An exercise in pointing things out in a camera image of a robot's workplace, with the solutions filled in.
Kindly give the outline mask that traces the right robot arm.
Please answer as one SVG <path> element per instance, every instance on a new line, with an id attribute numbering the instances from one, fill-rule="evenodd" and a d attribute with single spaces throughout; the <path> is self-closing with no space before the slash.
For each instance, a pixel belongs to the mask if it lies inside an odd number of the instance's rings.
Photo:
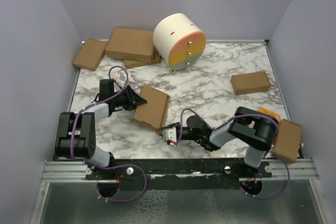
<path id="1" fill-rule="evenodd" d="M 248 145 L 241 171 L 246 177 L 254 177 L 279 134 L 278 124 L 273 116 L 240 106 L 232 118 L 218 127 L 211 127 L 197 113 L 189 116 L 183 126 L 182 112 L 178 122 L 160 128 L 160 135 L 168 145 L 176 146 L 182 140 L 194 141 L 210 152 L 237 138 Z"/>

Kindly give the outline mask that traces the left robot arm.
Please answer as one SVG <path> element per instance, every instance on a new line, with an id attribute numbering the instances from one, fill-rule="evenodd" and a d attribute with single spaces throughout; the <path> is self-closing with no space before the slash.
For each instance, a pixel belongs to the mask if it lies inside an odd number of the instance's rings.
<path id="1" fill-rule="evenodd" d="M 63 112 L 59 116 L 55 155 L 68 159 L 81 159 L 98 166 L 104 179 L 115 175 L 116 162 L 113 154 L 102 150 L 96 143 L 96 124 L 120 110 L 132 111 L 147 103 L 129 85 L 116 91 L 117 82 L 103 79 L 99 82 L 99 93 L 92 106 L 81 113 Z"/>

